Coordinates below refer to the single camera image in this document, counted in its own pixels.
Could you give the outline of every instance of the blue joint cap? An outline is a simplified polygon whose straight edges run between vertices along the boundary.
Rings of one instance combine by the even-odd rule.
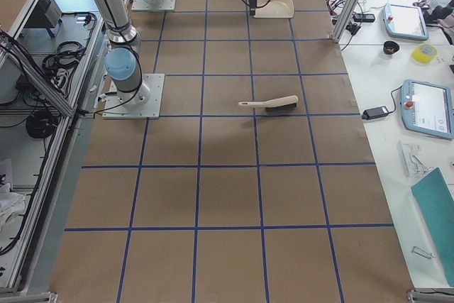
[[[114,80],[124,81],[135,71],[135,57],[125,48],[116,48],[109,52],[104,60],[107,72]]]

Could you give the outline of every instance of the white table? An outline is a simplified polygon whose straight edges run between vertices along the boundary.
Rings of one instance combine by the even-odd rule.
[[[449,64],[454,64],[454,47],[449,45],[438,28],[431,28],[427,43],[436,45],[438,55],[428,65],[411,57],[420,42],[390,38],[382,22],[381,8],[385,3],[412,4],[415,0],[367,0],[366,9],[376,15],[374,23],[363,23],[359,33],[342,52],[353,91],[361,112],[368,108],[386,105],[392,109],[391,90],[401,86],[406,79],[417,79],[442,84],[454,89],[454,74]],[[341,44],[350,39],[343,34]],[[392,56],[382,52],[383,42],[394,40],[400,51]],[[399,105],[400,92],[394,93]],[[415,287],[449,287],[441,263],[437,258],[427,259],[411,250],[414,246],[436,255],[436,248],[426,229],[418,204],[411,194],[411,186],[419,179],[407,177],[399,142],[421,146],[419,158],[428,167],[439,167],[448,184],[454,183],[454,142],[432,138],[405,129],[400,109],[384,119],[364,121],[367,137],[377,163],[384,193],[399,237],[404,258]]]

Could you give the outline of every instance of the white mounting plate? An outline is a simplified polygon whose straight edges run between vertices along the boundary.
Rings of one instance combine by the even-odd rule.
[[[119,106],[118,108],[105,111],[102,116],[105,119],[157,119],[161,110],[164,78],[164,74],[143,74],[143,82],[150,88],[148,100],[140,106]],[[116,86],[113,82],[109,91],[116,92]],[[106,108],[117,106],[120,103],[117,96],[108,97]]]
[[[152,5],[144,0],[134,0],[132,11],[153,12],[153,11],[174,11],[177,0],[164,0],[162,3]]]

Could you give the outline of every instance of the brown tiled surface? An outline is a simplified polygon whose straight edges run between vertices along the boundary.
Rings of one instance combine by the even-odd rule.
[[[325,1],[294,5],[292,20],[239,0],[133,14],[144,72],[167,74],[162,117],[94,122],[51,283],[62,302],[406,301]],[[291,111],[237,107],[293,94]]]

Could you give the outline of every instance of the brush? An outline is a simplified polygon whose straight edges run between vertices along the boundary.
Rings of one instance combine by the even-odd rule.
[[[246,106],[249,108],[265,108],[266,111],[294,109],[297,107],[298,96],[291,95],[280,97],[278,99],[270,99],[264,102],[238,102],[238,106]]]

